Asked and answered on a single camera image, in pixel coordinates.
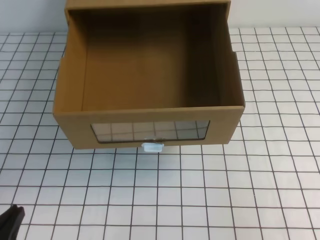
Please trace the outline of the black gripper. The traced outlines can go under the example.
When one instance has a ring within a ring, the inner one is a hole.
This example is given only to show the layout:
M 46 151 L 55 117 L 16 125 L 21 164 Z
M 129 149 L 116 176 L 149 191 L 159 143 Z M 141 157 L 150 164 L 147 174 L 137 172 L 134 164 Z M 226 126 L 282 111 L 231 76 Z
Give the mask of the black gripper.
M 12 205 L 0 215 L 0 240 L 16 240 L 25 210 L 22 206 Z

